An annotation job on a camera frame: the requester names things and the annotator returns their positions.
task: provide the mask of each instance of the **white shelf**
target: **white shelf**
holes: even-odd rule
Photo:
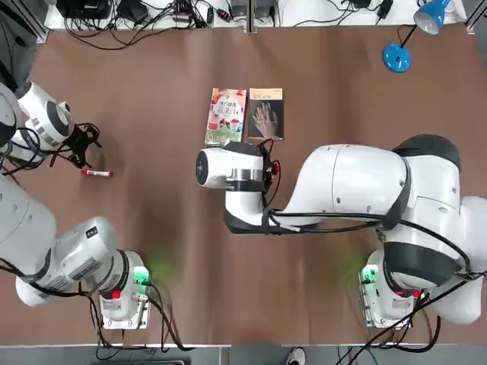
[[[281,26],[282,27],[292,27],[293,25],[306,20],[315,21],[328,21],[330,19],[335,19],[342,13],[338,11],[333,4],[330,4],[327,0],[278,0],[279,1],[279,13],[281,16]],[[340,0],[332,0],[341,9],[346,8],[346,3],[341,4]],[[156,8],[163,8],[172,0],[146,0],[150,5]],[[216,8],[221,8],[224,10],[228,9],[226,0],[208,0]],[[370,8],[375,8],[379,5],[382,0],[372,0]],[[206,12],[208,6],[203,2],[198,3],[197,8],[201,15],[206,18]],[[159,13],[159,10],[148,7],[149,14],[154,17]],[[378,25],[401,25],[401,24],[414,24],[412,16],[418,10],[418,5],[416,0],[395,0],[392,8],[386,19],[379,22]],[[244,27],[246,21],[245,18],[241,17],[236,21],[227,23],[215,15],[215,20],[213,27]],[[447,13],[445,14],[445,24],[453,24],[458,22],[463,22],[466,20],[466,13],[461,0],[451,0],[447,8]],[[105,27],[109,20],[103,20],[100,22],[100,27]],[[377,22],[377,15],[371,11],[361,9],[356,13],[347,17],[340,25],[375,25]],[[332,23],[306,23],[302,27],[322,27],[329,25],[336,25],[338,21]],[[56,6],[50,5],[46,16],[46,21],[44,23],[46,27],[53,30],[64,30],[65,23],[64,18],[61,16]],[[68,20],[68,25],[71,27],[71,21]],[[279,25],[279,20],[276,19],[276,26]],[[171,17],[167,16],[164,19],[158,21],[154,27],[150,26],[147,30],[161,30],[170,27],[186,27],[186,23],[176,24]],[[272,27],[272,21],[270,18],[263,19],[263,21],[256,20],[256,26],[258,27]],[[117,29],[119,30],[129,30],[133,28],[133,23],[131,21],[119,20],[117,23]]]
[[[333,0],[333,2],[341,9],[346,9],[347,4],[341,4],[340,0]],[[369,8],[375,8],[382,0],[372,0]],[[336,19],[342,13],[338,11],[333,4],[327,0],[279,0],[279,10],[281,13],[281,26],[292,27],[293,25],[302,21],[328,21]],[[418,10],[416,0],[395,0],[387,17],[379,22],[378,25],[401,25],[414,24],[412,16]],[[451,0],[447,7],[444,23],[453,24],[464,22],[466,20],[465,9],[461,0]],[[361,9],[356,13],[347,17],[340,25],[375,25],[377,22],[377,14]],[[300,27],[323,27],[329,25],[336,25],[338,21],[332,23],[305,23]],[[265,20],[265,23],[256,21],[258,27],[272,27],[271,19]]]
[[[155,6],[156,8],[164,8],[172,2],[172,0],[144,0],[144,1],[146,3],[152,5],[152,6]],[[228,5],[227,5],[227,2],[225,0],[208,0],[208,2],[210,4],[212,4],[215,8],[221,8],[225,11],[228,9]],[[198,5],[196,6],[196,8],[199,10],[199,12],[203,16],[203,18],[206,19],[206,12],[208,10],[208,6],[206,4],[204,4],[203,2],[199,2]],[[155,17],[157,14],[160,13],[160,10],[151,8],[149,6],[147,7],[147,9],[148,9],[148,13],[149,13],[150,17]],[[99,25],[97,23],[95,23],[95,24],[97,24],[98,27],[100,27],[100,28],[104,28],[109,23],[110,19],[113,17],[115,12],[116,12],[116,6],[112,9],[112,14],[109,16],[108,19],[104,19],[104,20],[100,21]],[[70,29],[78,30],[78,28],[76,26],[74,28],[72,27],[71,20],[68,19],[67,23],[68,23],[68,26]],[[44,21],[44,25],[51,30],[65,30],[66,29],[65,28],[65,20],[62,17],[62,15],[59,13],[59,11],[55,5],[49,6],[49,10],[47,11],[47,16],[46,16],[46,20]],[[184,28],[184,27],[187,27],[187,25],[188,25],[187,23],[183,23],[183,22],[178,22],[176,24],[176,22],[173,21],[171,16],[166,16],[163,19],[161,19],[160,21],[158,21],[154,25],[154,27],[150,26],[150,27],[146,28],[146,30],[152,30],[152,29],[153,30],[162,30],[162,29],[167,29],[167,28],[172,28],[172,27]],[[230,23],[227,23],[226,21],[217,17],[216,15],[215,15],[215,20],[213,22],[213,27],[215,27],[215,28],[242,27],[243,25],[245,25],[245,21],[232,21]],[[133,26],[134,26],[134,23],[132,21],[127,21],[127,20],[123,20],[123,19],[118,20],[117,24],[116,24],[117,30],[131,30],[133,28]]]

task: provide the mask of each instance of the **red marker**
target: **red marker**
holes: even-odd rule
[[[111,171],[91,171],[91,170],[81,170],[81,175],[85,176],[103,176],[111,177],[113,173]]]

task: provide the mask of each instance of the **shoe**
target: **shoe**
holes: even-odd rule
[[[294,348],[288,355],[286,360],[286,365],[305,365],[306,364],[306,353],[303,348]]]

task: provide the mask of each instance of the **green indicator light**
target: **green indicator light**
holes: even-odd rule
[[[144,266],[135,266],[134,267],[134,282],[136,284],[142,284],[145,281],[149,280],[149,270],[146,269]]]
[[[375,275],[379,272],[377,265],[366,265],[362,269],[362,277],[365,281],[375,282]]]

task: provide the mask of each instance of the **floor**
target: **floor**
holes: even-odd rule
[[[10,0],[2,0],[7,5]],[[463,0],[467,14],[475,7],[478,0]],[[42,15],[45,8],[40,5],[40,0],[24,0],[27,6]],[[8,42],[0,34],[0,60],[9,69],[13,68],[13,74],[19,84],[27,80],[30,67],[33,63],[36,51],[35,39],[24,32],[16,24],[7,22],[6,34]],[[19,45],[14,46],[14,38],[11,36],[9,28],[28,43],[23,48]],[[479,51],[487,65],[487,20],[482,20],[476,27],[476,37],[479,44]],[[235,346],[231,349],[224,348],[205,348],[198,349],[191,353],[183,353],[178,350],[171,350],[167,354],[160,351],[122,351],[118,353],[112,362],[123,361],[133,363],[142,360],[185,360],[194,365],[279,365],[285,360],[289,348],[279,345],[256,345],[256,346]],[[306,348],[307,363],[309,365],[335,364],[338,360],[338,352],[344,354],[347,348],[337,349],[334,346],[313,346]],[[394,363],[395,365],[409,365],[414,363],[429,364],[456,364],[468,363],[477,365],[485,363],[487,347],[485,346],[437,346],[426,354],[407,354],[399,351],[373,350],[377,362],[380,364]],[[100,351],[100,356],[107,356],[106,351]],[[92,347],[69,347],[69,348],[0,348],[0,358],[2,363],[7,365],[17,365],[24,363],[37,363],[39,365],[61,365],[69,363],[71,365],[85,365],[96,363],[95,348]],[[374,364],[374,359],[369,353],[363,353],[358,358],[361,365]]]
[[[282,365],[290,348],[279,345],[245,345],[232,348],[203,348],[183,353],[175,349],[167,354],[160,351],[123,351],[110,359],[111,363],[147,364],[157,363],[157,360],[183,360],[192,365]],[[343,356],[348,350],[340,347]],[[334,365],[338,361],[338,351],[335,346],[312,346],[305,348],[307,365]],[[468,363],[469,365],[484,364],[487,355],[485,346],[437,346],[425,354],[407,354],[396,350],[372,350],[377,363],[394,365],[413,365],[427,363],[430,365],[448,365]],[[37,365],[88,365],[99,363],[94,356],[95,349],[91,347],[73,348],[0,348],[0,358],[5,365],[21,365],[35,363]],[[100,351],[100,357],[107,356],[106,351]],[[358,357],[360,365],[374,365],[372,356],[364,351]]]

